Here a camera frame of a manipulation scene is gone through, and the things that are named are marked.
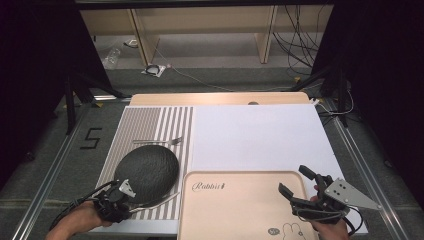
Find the human hand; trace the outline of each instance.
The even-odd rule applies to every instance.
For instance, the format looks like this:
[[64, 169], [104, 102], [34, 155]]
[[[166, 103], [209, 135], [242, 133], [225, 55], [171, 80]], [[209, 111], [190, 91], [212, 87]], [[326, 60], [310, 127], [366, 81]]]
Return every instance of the human hand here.
[[[311, 201], [317, 201], [318, 197], [311, 197]], [[324, 224], [317, 221], [310, 221], [312, 226], [317, 230], [325, 240], [348, 240], [347, 225], [343, 219], [340, 219], [336, 224]]]
[[102, 220], [94, 209], [94, 203], [87, 201], [72, 210], [47, 234], [46, 240], [65, 240], [77, 233], [88, 232], [96, 227], [109, 227], [111, 222]]

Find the black cable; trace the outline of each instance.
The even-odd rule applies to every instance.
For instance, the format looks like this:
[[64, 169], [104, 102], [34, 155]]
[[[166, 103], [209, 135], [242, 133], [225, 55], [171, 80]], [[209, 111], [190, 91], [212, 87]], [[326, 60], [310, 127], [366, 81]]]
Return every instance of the black cable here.
[[[277, 36], [278, 36], [278, 38], [280, 38], [280, 40], [281, 40], [281, 41], [285, 42], [286, 44], [292, 44], [292, 46], [294, 46], [294, 47], [300, 47], [300, 48], [302, 48], [302, 47], [303, 47], [303, 46], [301, 46], [301, 45], [298, 45], [298, 44], [294, 44], [294, 43], [290, 43], [290, 42], [288, 42], [288, 41], [287, 41], [287, 40], [285, 40], [283, 37], [281, 37], [279, 33], [277, 33]], [[311, 51], [315, 51], [315, 52], [317, 52], [317, 51], [318, 51], [318, 49], [313, 48], [313, 47], [308, 47], [308, 49], [309, 49], [309, 50], [311, 50]]]
[[353, 207], [349, 207], [349, 208], [354, 210], [355, 212], [357, 212], [359, 214], [359, 217], [361, 218], [361, 223], [359, 224], [359, 226], [356, 229], [353, 227], [352, 223], [350, 223], [350, 221], [347, 220], [346, 217], [343, 218], [343, 220], [345, 220], [345, 222], [347, 220], [352, 225], [351, 226], [346, 222], [349, 225], [349, 227], [351, 227], [351, 229], [352, 229], [352, 231], [349, 232], [349, 236], [352, 236], [362, 227], [362, 224], [364, 223], [364, 217], [362, 216], [361, 212], [359, 212], [356, 208], [353, 208]]
[[298, 60], [299, 62], [301, 62], [301, 63], [303, 63], [303, 64], [305, 64], [305, 65], [307, 65], [308, 67], [312, 67], [311, 65], [309, 65], [309, 63], [307, 63], [307, 62], [305, 62], [305, 61], [303, 61], [302, 59], [300, 59], [298, 56], [296, 56], [296, 55], [294, 55], [291, 51], [290, 51], [290, 49], [287, 49], [281, 42], [280, 42], [280, 40], [278, 40], [278, 38], [277, 38], [277, 36], [275, 35], [275, 33], [273, 33], [273, 35], [274, 35], [274, 38], [275, 38], [275, 40], [277, 40], [277, 43], [278, 43], [278, 45], [281, 47], [281, 49], [283, 49], [283, 51], [285, 51], [289, 56], [291, 56], [292, 58], [294, 58], [294, 59], [296, 59], [296, 60]]
[[57, 215], [57, 217], [53, 220], [52, 224], [50, 225], [49, 231], [52, 230], [59, 223], [59, 221], [62, 220], [62, 218], [64, 218], [66, 215], [68, 215], [72, 210], [74, 210], [76, 207], [78, 207], [83, 202], [88, 200], [90, 198], [90, 196], [92, 196], [93, 194], [97, 193], [101, 189], [103, 189], [106, 186], [109, 186], [113, 183], [116, 183], [116, 181], [110, 181], [108, 183], [105, 183], [105, 184], [101, 185], [100, 187], [96, 188], [95, 190], [91, 191], [89, 194], [85, 195], [84, 197], [78, 198], [78, 199], [75, 199], [74, 201], [72, 201], [69, 204], [69, 206], [66, 207], [64, 210], [62, 210], [62, 212], [59, 215]]

